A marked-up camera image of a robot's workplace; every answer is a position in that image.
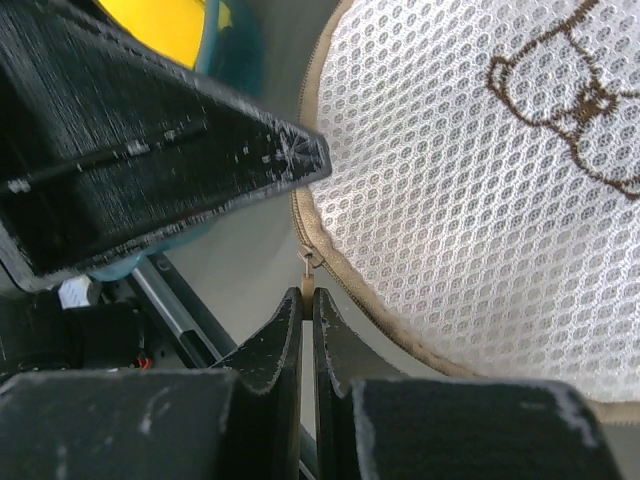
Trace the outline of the white mesh laundry bag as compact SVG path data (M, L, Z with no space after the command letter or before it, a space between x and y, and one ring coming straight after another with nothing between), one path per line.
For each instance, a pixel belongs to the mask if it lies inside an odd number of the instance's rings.
M637 2L342 1L300 119L299 238L385 335L638 423Z

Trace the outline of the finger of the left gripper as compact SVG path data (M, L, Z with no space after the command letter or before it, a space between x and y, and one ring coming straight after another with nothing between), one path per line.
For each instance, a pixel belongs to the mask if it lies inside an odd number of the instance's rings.
M1 5L1 289L36 293L145 255L239 207L324 179L323 136L218 82L250 58L226 1L168 8L177 63L100 1Z

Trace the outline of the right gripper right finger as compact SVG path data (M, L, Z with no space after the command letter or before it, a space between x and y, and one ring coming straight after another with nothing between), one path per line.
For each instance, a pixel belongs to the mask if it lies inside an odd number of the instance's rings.
M341 315L325 288L312 299L316 448L322 479L377 479L376 428L364 388L406 373L378 355Z

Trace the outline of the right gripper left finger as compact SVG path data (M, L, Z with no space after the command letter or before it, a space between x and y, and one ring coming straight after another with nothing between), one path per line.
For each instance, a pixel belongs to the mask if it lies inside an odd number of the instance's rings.
M303 313L300 290L286 290L271 319L208 371L209 479L299 477Z

